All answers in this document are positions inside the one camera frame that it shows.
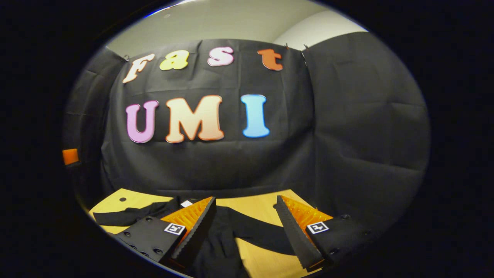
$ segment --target peach letter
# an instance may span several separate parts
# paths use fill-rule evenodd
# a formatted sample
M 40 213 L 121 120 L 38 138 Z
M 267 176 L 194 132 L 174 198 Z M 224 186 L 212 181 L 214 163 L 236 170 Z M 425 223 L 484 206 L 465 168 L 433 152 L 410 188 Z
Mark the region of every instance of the peach letter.
M 127 73 L 127 76 L 123 79 L 123 83 L 130 82 L 137 77 L 137 72 L 141 72 L 148 61 L 151 61 L 154 58 L 154 54 L 149 54 L 148 56 L 142 57 L 132 62 L 132 66 Z
M 185 99 L 173 98 L 166 102 L 170 108 L 170 133 L 166 136 L 169 143 L 184 141 L 184 135 L 180 133 L 182 125 L 187 137 L 194 140 L 199 125 L 202 126 L 198 137 L 201 140 L 220 140 L 224 133 L 219 128 L 218 109 L 222 99 L 219 95 L 206 95 L 192 112 Z

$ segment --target ceiling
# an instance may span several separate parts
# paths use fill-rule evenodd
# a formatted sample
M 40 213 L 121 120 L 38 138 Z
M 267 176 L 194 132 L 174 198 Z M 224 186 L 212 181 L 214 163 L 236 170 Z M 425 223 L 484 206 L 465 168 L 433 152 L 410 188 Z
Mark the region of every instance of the ceiling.
M 272 43 L 301 20 L 326 10 L 308 0 L 192 0 L 142 19 L 107 46 L 133 57 L 164 44 L 199 39 Z

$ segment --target wooden table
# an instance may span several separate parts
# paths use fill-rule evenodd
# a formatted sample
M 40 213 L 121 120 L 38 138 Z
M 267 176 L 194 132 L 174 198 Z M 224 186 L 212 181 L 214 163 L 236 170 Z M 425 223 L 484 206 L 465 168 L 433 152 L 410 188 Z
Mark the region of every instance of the wooden table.
M 248 197 L 216 199 L 216 204 L 218 206 L 230 207 L 247 216 L 281 227 L 280 218 L 276 213 L 276 209 L 273 208 L 273 205 L 276 203 L 277 195 L 283 195 L 309 205 L 292 190 L 283 190 Z M 126 189 L 119 189 L 94 206 L 89 211 L 89 214 L 94 220 L 93 212 L 116 212 L 125 210 L 128 207 L 143 208 L 154 202 L 166 202 L 171 199 L 171 197 L 155 196 Z M 105 231 L 111 233 L 119 233 L 128 228 L 103 225 L 101 225 L 101 227 Z M 251 278 L 300 278 L 309 274 L 302 268 L 296 256 L 266 250 L 239 238 L 236 238 L 235 240 L 239 248 L 242 262 Z

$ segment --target white card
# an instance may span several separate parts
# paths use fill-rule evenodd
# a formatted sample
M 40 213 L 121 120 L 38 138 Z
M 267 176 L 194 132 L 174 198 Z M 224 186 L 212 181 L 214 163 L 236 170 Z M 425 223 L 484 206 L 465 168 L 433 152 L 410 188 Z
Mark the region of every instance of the white card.
M 186 208 L 186 207 L 188 207 L 188 206 L 192 205 L 192 203 L 191 203 L 189 200 L 187 200 L 187 201 L 185 201 L 185 202 L 181 203 L 180 205 L 181 205 L 182 207 Z

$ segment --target blue letter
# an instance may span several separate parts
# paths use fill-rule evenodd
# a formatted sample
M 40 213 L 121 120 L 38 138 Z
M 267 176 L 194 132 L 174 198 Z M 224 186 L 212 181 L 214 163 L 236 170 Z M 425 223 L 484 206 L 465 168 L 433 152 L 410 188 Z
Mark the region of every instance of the blue letter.
M 247 111 L 247 128 L 244 129 L 244 136 L 249 138 L 268 136 L 269 129 L 264 124 L 262 108 L 266 97 L 261 94 L 246 94 L 240 97 L 240 101 L 245 103 Z

